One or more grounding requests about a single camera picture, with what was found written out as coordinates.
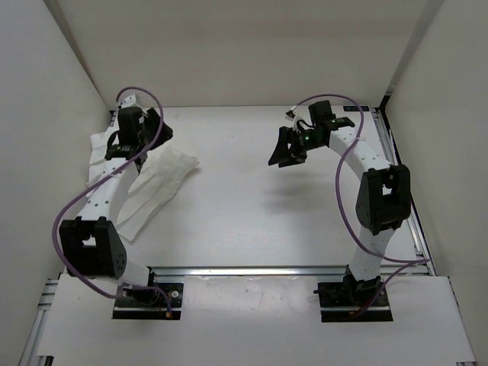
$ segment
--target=white table surface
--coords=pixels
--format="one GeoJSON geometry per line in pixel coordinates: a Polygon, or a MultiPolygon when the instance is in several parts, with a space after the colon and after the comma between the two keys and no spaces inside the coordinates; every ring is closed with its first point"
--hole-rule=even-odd
{"type": "Polygon", "coordinates": [[[168,322],[112,319],[112,300],[63,275],[38,355],[53,356],[53,366],[474,361],[447,278],[392,280],[387,289],[393,322],[385,323],[321,323],[318,295],[312,294],[316,284],[313,277],[186,277],[181,320],[168,322]]]}
{"type": "MultiPolygon", "coordinates": [[[[130,258],[151,266],[346,265],[355,251],[337,208],[339,156],[323,147],[305,164],[268,167],[286,107],[166,108],[168,143],[200,165],[132,242],[130,258]]],[[[333,107],[359,122],[358,112],[333,107]]],[[[308,118],[306,108],[298,113],[308,118]]],[[[371,113],[363,137],[384,155],[371,113]]],[[[359,180],[345,165],[342,195],[356,232],[359,180]]],[[[406,222],[387,255],[415,259],[406,222]]]]}

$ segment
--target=black bracket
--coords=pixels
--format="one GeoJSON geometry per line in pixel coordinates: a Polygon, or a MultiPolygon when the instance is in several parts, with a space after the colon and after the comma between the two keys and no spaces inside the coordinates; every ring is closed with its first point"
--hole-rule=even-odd
{"type": "Polygon", "coordinates": [[[166,312],[166,302],[161,294],[153,291],[124,290],[124,295],[115,300],[112,319],[180,320],[183,303],[182,283],[158,283],[171,301],[172,316],[166,312]]]}
{"type": "Polygon", "coordinates": [[[410,171],[405,165],[388,169],[371,169],[361,178],[356,214],[361,225],[373,235],[387,229],[398,229],[410,216],[410,171]],[[383,194],[383,187],[389,194],[383,194]]]}
{"type": "Polygon", "coordinates": [[[319,282],[313,293],[319,295],[322,323],[393,321],[386,291],[360,316],[353,316],[352,312],[365,303],[353,302],[343,282],[319,282]]]}
{"type": "Polygon", "coordinates": [[[127,260],[124,244],[114,224],[105,217],[97,221],[84,221],[81,217],[64,220],[59,238],[65,257],[82,275],[117,280],[124,273],[127,260]],[[84,243],[91,237],[95,238],[95,246],[84,243]]]}

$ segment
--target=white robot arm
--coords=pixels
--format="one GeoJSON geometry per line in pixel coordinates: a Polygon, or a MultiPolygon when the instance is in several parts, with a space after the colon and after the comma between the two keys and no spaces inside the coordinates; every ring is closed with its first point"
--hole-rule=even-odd
{"type": "MultiPolygon", "coordinates": [[[[312,125],[292,111],[287,113],[294,119],[294,127],[280,128],[269,165],[282,168],[302,164],[308,150],[321,146],[343,156],[356,141],[355,125],[347,117],[337,118],[329,101],[310,105],[309,112],[312,125]]],[[[356,142],[345,162],[361,181],[356,214],[361,224],[359,241],[364,248],[356,249],[345,273],[344,287],[353,303],[361,303],[380,287],[380,265],[388,242],[410,215],[410,175],[406,166],[392,165],[362,140],[356,142]]]]}
{"type": "MultiPolygon", "coordinates": [[[[113,174],[148,145],[156,135],[159,120],[153,108],[143,112],[134,95],[127,97],[117,114],[119,128],[108,140],[99,180],[113,174]]],[[[152,148],[161,146],[172,135],[172,129],[165,124],[152,148]]],[[[145,160],[146,156],[141,156],[96,188],[76,218],[64,220],[60,225],[59,237],[64,255],[81,275],[126,286],[153,285],[151,268],[138,265],[127,257],[114,226],[127,192],[145,160]]]]}

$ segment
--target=wire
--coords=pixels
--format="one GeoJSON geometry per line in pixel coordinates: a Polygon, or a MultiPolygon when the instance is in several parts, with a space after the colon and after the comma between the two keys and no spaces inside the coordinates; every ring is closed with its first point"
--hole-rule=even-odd
{"type": "MultiPolygon", "coordinates": [[[[116,102],[118,103],[119,102],[119,99],[120,99],[120,96],[126,92],[127,90],[137,90],[139,92],[143,92],[145,94],[148,94],[148,96],[150,96],[154,102],[158,105],[158,108],[159,108],[159,112],[160,112],[160,122],[159,122],[159,126],[158,126],[158,130],[156,131],[156,135],[154,136],[154,138],[152,139],[152,141],[146,146],[144,147],[139,153],[137,153],[134,157],[132,157],[131,159],[127,160],[124,164],[122,164],[121,166],[119,166],[117,169],[115,169],[112,174],[110,175],[106,175],[105,177],[103,177],[102,179],[100,179],[99,181],[97,181],[96,183],[94,183],[91,187],[87,188],[86,190],[84,190],[82,193],[78,194],[76,197],[74,197],[70,202],[68,202],[68,204],[63,207],[61,209],[61,211],[56,215],[56,218],[54,219],[54,223],[53,223],[53,229],[51,231],[51,237],[52,237],[52,240],[53,240],[53,244],[54,244],[54,250],[56,251],[56,254],[59,256],[59,258],[61,259],[61,262],[69,269],[69,271],[71,273],[73,273],[75,275],[75,277],[77,277],[81,282],[83,282],[84,284],[86,284],[88,287],[90,287],[93,291],[95,291],[97,294],[100,294],[101,296],[104,296],[104,297],[107,297],[109,299],[115,299],[115,298],[118,298],[120,296],[120,293],[121,293],[121,289],[119,288],[117,290],[117,293],[116,294],[109,294],[108,292],[102,290],[101,288],[97,287],[96,285],[94,285],[93,283],[90,282],[89,279],[87,279],[87,277],[85,277],[83,274],[81,274],[78,270],[76,270],[76,268],[71,264],[69,263],[68,259],[64,256],[63,254],[63,251],[59,245],[59,240],[58,240],[58,229],[59,229],[59,223],[61,222],[61,219],[63,218],[63,216],[65,215],[65,213],[74,205],[76,204],[78,201],[80,201],[81,199],[83,199],[88,193],[90,193],[91,191],[97,189],[98,187],[100,187],[102,184],[104,184],[106,181],[108,181],[109,179],[111,179],[113,176],[115,176],[117,173],[119,172],[122,172],[127,166],[129,166],[131,163],[135,162],[139,157],[141,157],[142,155],[144,155],[145,153],[147,153],[149,150],[151,150],[151,148],[154,146],[154,144],[156,143],[156,141],[158,140],[159,138],[159,134],[161,133],[162,131],[162,127],[163,127],[163,124],[164,124],[164,114],[163,114],[163,111],[162,111],[162,105],[161,105],[161,102],[159,101],[159,99],[152,93],[150,92],[149,90],[147,89],[144,89],[144,88],[140,88],[138,86],[127,86],[126,88],[123,88],[122,90],[120,90],[117,94],[117,97],[115,98],[116,102]]],[[[166,303],[167,303],[167,307],[168,307],[168,312],[171,313],[172,311],[172,308],[171,308],[171,304],[170,304],[170,300],[169,300],[169,297],[168,295],[159,287],[144,287],[144,286],[137,286],[137,289],[138,290],[153,290],[153,291],[157,291],[159,292],[166,300],[166,303]]]]}
{"type": "Polygon", "coordinates": [[[368,310],[370,308],[370,306],[375,302],[375,300],[378,298],[378,296],[380,296],[381,291],[384,290],[384,288],[386,287],[387,283],[390,282],[393,277],[395,277],[401,271],[403,271],[404,269],[406,269],[408,267],[411,267],[413,265],[425,264],[425,263],[429,262],[429,260],[428,259],[420,259],[420,260],[415,260],[415,261],[409,261],[409,260],[405,260],[405,259],[389,258],[389,257],[386,257],[385,255],[381,255],[380,253],[373,252],[372,250],[366,248],[366,246],[364,246],[364,244],[361,242],[361,240],[359,240],[358,236],[356,235],[356,233],[352,229],[352,226],[349,223],[349,220],[348,220],[348,218],[347,218],[347,216],[345,214],[344,204],[342,203],[342,196],[341,196],[340,178],[341,178],[341,170],[342,170],[342,166],[344,165],[345,158],[347,157],[347,155],[357,145],[357,143],[359,141],[359,138],[361,137],[361,132],[362,132],[363,127],[364,127],[364,112],[362,110],[361,105],[359,105],[359,103],[356,102],[354,99],[352,99],[350,97],[347,97],[345,95],[340,95],[340,94],[317,94],[317,95],[312,95],[311,97],[305,98],[302,101],[299,101],[297,104],[295,104],[290,109],[290,111],[294,111],[295,108],[299,107],[303,103],[306,103],[308,101],[311,101],[312,99],[315,99],[315,98],[324,98],[324,97],[325,98],[341,98],[341,99],[345,99],[347,101],[350,101],[352,104],[354,104],[356,106],[356,108],[358,109],[359,114],[361,116],[361,120],[359,122],[359,127],[358,127],[358,131],[356,133],[355,139],[352,142],[352,144],[342,154],[341,159],[339,160],[339,164],[337,165],[337,169],[335,171],[335,196],[337,198],[337,204],[339,206],[339,212],[341,214],[342,221],[344,221],[345,227],[348,230],[348,232],[351,235],[351,237],[353,238],[353,240],[356,242],[356,244],[359,246],[359,248],[361,248],[364,252],[366,252],[369,255],[373,255],[375,257],[385,259],[385,260],[387,260],[389,262],[403,263],[403,264],[405,264],[404,266],[402,266],[399,269],[397,269],[394,273],[392,273],[385,280],[385,282],[380,286],[380,288],[378,289],[378,291],[376,292],[376,294],[372,297],[372,299],[370,301],[368,301],[360,309],[357,310],[357,313],[354,316],[359,316],[359,315],[361,315],[362,313],[364,313],[366,310],[368,310]]]}
{"type": "Polygon", "coordinates": [[[390,274],[387,277],[387,279],[383,282],[383,284],[380,286],[380,288],[378,288],[378,290],[376,291],[376,294],[374,294],[374,296],[365,305],[363,305],[362,307],[357,309],[354,312],[354,314],[352,314],[350,317],[348,317],[348,319],[355,318],[356,316],[360,316],[360,315],[366,313],[366,311],[368,311],[368,309],[374,304],[376,299],[381,295],[381,293],[383,292],[383,290],[387,286],[388,282],[390,282],[393,279],[393,277],[398,275],[401,271],[403,271],[404,269],[407,269],[408,267],[411,267],[413,265],[415,265],[415,264],[407,263],[406,265],[403,265],[402,267],[398,268],[395,272],[390,274]]]}

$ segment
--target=mounting base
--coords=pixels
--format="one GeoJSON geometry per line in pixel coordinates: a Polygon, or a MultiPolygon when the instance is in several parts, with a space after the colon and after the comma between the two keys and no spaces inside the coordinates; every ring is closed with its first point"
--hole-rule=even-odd
{"type": "Polygon", "coordinates": [[[351,312],[363,304],[357,304],[350,298],[350,292],[343,282],[320,282],[318,290],[322,323],[341,322],[392,322],[390,303],[386,291],[381,294],[373,305],[360,316],[352,316],[351,312]]]}
{"type": "Polygon", "coordinates": [[[152,319],[152,320],[180,320],[181,303],[183,302],[183,284],[161,283],[155,284],[171,300],[172,317],[166,313],[166,302],[162,296],[138,296],[138,291],[126,290],[126,296],[115,300],[112,319],[152,319]]]}

